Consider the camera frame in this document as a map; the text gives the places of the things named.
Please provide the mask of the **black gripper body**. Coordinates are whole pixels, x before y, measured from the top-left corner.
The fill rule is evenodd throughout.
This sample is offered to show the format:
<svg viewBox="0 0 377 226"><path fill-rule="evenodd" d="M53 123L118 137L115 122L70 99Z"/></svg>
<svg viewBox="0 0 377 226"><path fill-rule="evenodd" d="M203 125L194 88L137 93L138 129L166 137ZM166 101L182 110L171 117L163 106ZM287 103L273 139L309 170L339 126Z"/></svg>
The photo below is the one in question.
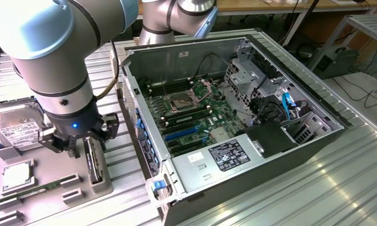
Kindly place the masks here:
<svg viewBox="0 0 377 226"><path fill-rule="evenodd" d="M70 114L54 114L45 112L59 135L93 136L98 141L105 140L105 132L101 130L103 120L98 113L95 103L89 103L82 109Z"/></svg>

